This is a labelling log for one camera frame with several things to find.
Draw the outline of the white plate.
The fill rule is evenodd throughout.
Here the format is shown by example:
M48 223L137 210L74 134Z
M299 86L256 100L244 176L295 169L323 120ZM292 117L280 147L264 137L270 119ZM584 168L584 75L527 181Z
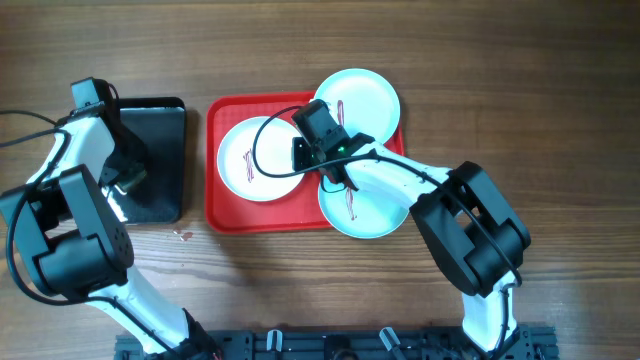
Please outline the white plate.
M248 118L235 125L222 139L216 157L222 182L235 195L250 201L266 202L284 197L303 179L267 177L253 161L253 142L268 116ZM290 123L275 118L260 133L256 156L260 168L270 174L293 172L293 139L299 133Z

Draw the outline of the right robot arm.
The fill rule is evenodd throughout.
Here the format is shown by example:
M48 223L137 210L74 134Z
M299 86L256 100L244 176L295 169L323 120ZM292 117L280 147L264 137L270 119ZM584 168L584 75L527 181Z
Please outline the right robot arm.
M511 295L522 284L518 268L531 236L488 174L469 161L428 166L369 135L350 136L322 100L298 108L292 120L309 148L309 170L409 211L439 270L463 295L465 335L493 359L505 354L517 328Z

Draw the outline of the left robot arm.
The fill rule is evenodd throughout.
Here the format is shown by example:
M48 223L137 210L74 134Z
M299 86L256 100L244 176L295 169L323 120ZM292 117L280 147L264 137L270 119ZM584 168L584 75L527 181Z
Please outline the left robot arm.
M71 86L74 110L53 122L55 143L40 169L1 195L10 276L49 306L88 305L124 327L147 359L220 359L222 349L134 264L124 224L102 192L125 190L146 174L144 143L121 121L108 81Z

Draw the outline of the light blue plate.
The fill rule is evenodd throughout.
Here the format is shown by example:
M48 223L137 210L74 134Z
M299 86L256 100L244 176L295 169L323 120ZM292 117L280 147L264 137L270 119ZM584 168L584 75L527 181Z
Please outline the light blue plate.
M363 133L386 143L399 126L399 96L384 77L371 70L338 71L321 83L313 99L323 100L351 137Z
M400 227L409 210L384 200L380 195L355 191L344 184L332 184L322 176L318 203L329 224L339 232L359 239L386 236Z

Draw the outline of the green sponge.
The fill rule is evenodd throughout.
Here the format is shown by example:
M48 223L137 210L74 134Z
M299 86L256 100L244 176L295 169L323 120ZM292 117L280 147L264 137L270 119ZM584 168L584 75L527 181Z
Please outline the green sponge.
M146 177L147 171L144 167L133 169L124 175L121 175L115 183L115 188L122 194L126 195L137 187Z

